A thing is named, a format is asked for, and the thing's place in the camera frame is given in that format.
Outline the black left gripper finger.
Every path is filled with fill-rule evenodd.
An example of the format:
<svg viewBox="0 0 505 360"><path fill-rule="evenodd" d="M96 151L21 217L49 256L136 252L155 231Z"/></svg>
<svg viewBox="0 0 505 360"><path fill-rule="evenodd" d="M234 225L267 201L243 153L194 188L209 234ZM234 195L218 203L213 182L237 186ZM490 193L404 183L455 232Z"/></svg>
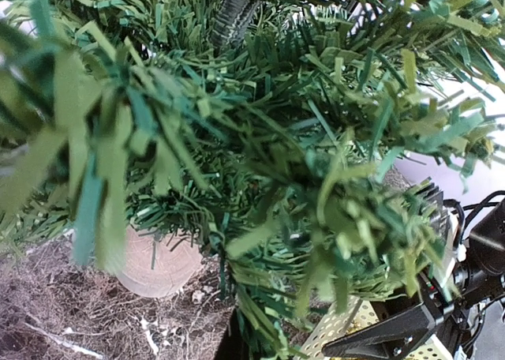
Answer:
<svg viewBox="0 0 505 360"><path fill-rule="evenodd" d="M238 312L233 310L229 324L215 352L215 360L246 360L249 358L249 346L241 335Z"/></svg>

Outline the small green christmas tree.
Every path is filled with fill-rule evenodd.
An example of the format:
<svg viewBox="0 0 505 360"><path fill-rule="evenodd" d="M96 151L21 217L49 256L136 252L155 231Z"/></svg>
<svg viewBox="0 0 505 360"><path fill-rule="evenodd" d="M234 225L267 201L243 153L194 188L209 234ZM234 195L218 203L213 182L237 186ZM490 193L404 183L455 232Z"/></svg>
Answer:
<svg viewBox="0 0 505 360"><path fill-rule="evenodd" d="M249 359L304 358L284 329L315 297L430 298L433 334L453 313L432 210L385 177L501 160L504 0L3 1L2 247L68 228L118 274L137 228L149 264L163 241L217 255ZM466 259L504 252L483 205Z"/></svg>

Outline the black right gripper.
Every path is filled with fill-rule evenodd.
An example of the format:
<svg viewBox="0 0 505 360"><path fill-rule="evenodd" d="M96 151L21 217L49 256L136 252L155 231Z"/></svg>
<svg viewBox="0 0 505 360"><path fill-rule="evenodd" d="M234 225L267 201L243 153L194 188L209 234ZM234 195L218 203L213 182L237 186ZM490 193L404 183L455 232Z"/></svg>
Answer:
<svg viewBox="0 0 505 360"><path fill-rule="evenodd" d="M504 303L504 252L470 251L454 270L454 284L460 290L454 311L431 338L433 300L400 297L374 302L379 321L325 344L322 354L333 358L405 358L417 349L419 359L472 359L488 309Z"/></svg>

